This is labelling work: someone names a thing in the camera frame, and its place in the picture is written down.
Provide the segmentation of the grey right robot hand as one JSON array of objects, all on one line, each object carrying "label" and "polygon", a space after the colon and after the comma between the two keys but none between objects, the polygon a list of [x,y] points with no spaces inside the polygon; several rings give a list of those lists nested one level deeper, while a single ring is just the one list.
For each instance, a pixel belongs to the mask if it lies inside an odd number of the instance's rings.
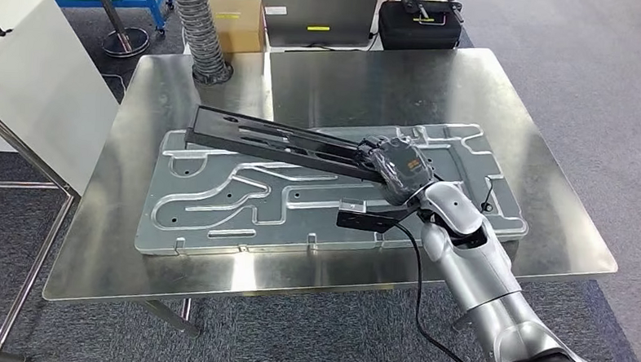
[{"label": "grey right robot hand", "polygon": [[356,160],[378,172],[380,191],[390,205],[403,205],[435,182],[435,171],[410,137],[367,136],[358,144]]}]

